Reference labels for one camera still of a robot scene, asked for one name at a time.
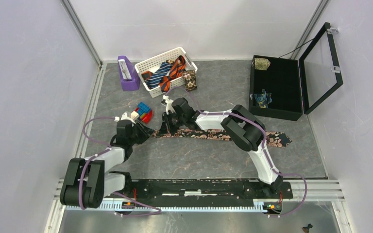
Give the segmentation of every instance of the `open box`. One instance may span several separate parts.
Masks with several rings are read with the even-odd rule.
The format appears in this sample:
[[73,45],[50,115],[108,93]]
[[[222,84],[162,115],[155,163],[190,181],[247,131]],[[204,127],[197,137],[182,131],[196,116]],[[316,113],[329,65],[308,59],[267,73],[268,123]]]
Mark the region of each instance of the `open box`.
[[[250,112],[297,121],[337,90],[343,82],[333,39],[335,32],[330,23],[325,23],[299,60],[254,55]],[[255,58],[266,58],[271,64],[267,70],[255,69]],[[256,94],[261,94],[262,89],[271,93],[272,102],[267,108],[259,107],[255,101]]]

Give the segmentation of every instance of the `white plastic basket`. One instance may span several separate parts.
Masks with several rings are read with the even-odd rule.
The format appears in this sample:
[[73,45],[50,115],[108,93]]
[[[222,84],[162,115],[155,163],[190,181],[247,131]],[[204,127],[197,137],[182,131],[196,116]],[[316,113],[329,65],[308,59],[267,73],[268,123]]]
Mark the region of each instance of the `white plastic basket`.
[[[138,76],[141,79],[142,84],[144,84],[144,87],[147,89],[152,98],[162,95],[164,94],[164,92],[161,91],[160,86],[153,89],[149,89],[144,79],[142,78],[142,73],[147,70],[153,73],[159,69],[163,62],[169,59],[175,60],[180,55],[184,56],[185,58],[185,70],[194,70],[195,72],[198,70],[197,66],[191,61],[191,59],[187,55],[187,52],[185,52],[185,50],[182,47],[177,47],[173,50],[169,50],[168,52],[162,53],[158,56],[142,61],[135,65],[135,70],[138,73]],[[184,85],[184,80],[182,79],[182,77],[176,78],[171,81],[171,87],[182,85]]]

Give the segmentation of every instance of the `white wall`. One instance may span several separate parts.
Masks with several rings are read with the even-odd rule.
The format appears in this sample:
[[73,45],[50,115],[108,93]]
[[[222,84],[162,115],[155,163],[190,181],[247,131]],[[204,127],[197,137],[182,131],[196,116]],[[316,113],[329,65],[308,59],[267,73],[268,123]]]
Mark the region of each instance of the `white wall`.
[[97,66],[58,0],[0,0],[0,233],[42,232]]
[[328,172],[339,179],[353,226],[373,232],[373,1],[330,1],[344,85],[310,114]]
[[293,50],[319,0],[71,0],[103,60],[144,60],[175,47],[192,59]]

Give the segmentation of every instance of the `purple kitchen scale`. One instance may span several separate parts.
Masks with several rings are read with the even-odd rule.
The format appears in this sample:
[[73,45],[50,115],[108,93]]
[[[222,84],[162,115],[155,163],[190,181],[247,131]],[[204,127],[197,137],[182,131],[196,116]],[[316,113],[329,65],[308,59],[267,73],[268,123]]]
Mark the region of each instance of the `purple kitchen scale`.
[[126,56],[118,57],[118,69],[121,76],[122,90],[136,91],[139,89],[141,79],[135,70],[135,66],[128,60]]

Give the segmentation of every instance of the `black box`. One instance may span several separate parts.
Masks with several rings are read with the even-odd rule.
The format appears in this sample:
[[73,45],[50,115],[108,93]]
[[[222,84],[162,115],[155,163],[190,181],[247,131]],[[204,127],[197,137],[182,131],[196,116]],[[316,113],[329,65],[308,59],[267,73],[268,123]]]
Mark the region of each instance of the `black box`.
[[[251,63],[249,111],[257,116],[297,121],[303,113],[309,114],[337,90],[343,82],[333,39],[333,33],[335,32],[335,29],[331,28],[330,23],[325,23],[318,34],[311,40],[311,44],[299,60],[254,55]],[[328,38],[329,50],[323,53],[328,54],[331,64],[320,65],[306,62],[305,59],[324,34]],[[326,42],[320,41],[321,48],[324,43]],[[255,69],[254,58],[266,58],[271,64],[267,70]],[[308,66],[307,75],[305,71],[306,64]],[[328,80],[325,81],[328,78],[333,79],[333,81],[330,80],[330,82],[333,82],[330,85]],[[332,87],[324,90],[322,95],[318,92],[308,93],[308,85],[316,87],[320,84]],[[262,89],[265,89],[267,93],[271,93],[272,102],[268,104],[267,108],[260,108],[255,102],[255,94],[261,94]]]

